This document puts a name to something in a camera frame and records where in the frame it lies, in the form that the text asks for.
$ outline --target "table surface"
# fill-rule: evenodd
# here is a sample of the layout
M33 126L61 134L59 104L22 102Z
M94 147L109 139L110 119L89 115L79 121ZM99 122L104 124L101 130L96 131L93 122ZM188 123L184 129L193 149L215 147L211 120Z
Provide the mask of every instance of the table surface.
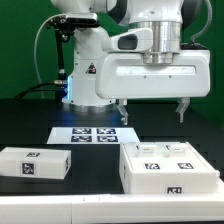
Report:
M0 195L123 193L119 145L46 145L52 127L124 127L117 110L83 114L53 100L0 100L0 150L6 146L66 149L72 168L64 180L0 177ZM189 142L224 177L224 133L192 109L180 123L177 104L129 104L128 127L140 141Z

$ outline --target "green background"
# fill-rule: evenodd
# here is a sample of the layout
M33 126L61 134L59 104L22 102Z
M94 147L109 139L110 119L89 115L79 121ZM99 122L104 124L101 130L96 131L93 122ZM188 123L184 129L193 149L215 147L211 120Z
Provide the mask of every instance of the green background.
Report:
M193 99L192 107L224 130L224 1L211 0L214 19L209 32L198 39L211 51L211 91L201 99ZM33 48L40 25L50 16L59 13L50 0L1 0L0 8L0 98L13 98L17 93L38 83L33 62ZM195 23L183 33L188 42L192 34L203 28L206 7ZM110 35L124 31L101 15L102 26ZM73 41L64 45L68 74L73 69ZM43 81L57 77L54 31L43 30L38 43L38 66ZM40 94L29 97L40 98Z

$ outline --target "robot logo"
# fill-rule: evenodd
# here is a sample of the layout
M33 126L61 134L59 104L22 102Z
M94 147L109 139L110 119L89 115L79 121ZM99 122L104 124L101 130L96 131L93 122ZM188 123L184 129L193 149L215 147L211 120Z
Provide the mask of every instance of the robot logo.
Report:
M93 63L87 69L86 74L96 74L96 67Z

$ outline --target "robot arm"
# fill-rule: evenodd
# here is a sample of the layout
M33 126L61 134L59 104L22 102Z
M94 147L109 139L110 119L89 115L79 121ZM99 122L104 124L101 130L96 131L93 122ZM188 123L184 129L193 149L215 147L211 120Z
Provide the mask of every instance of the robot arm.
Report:
M196 4L192 8L196 12L201 0L51 2L65 13L107 12L118 24L129 26L127 33L114 37L105 35L101 39L104 53L100 52L98 56L101 56L94 62L97 71L94 94L97 93L100 98L181 98L184 99L181 102L186 102L185 108L190 97L208 94L209 51L184 50L180 44L182 27L186 27L182 15L189 21L196 14L193 13L189 19L186 13L183 14L183 6L188 7L186 11L189 12L189 5Z

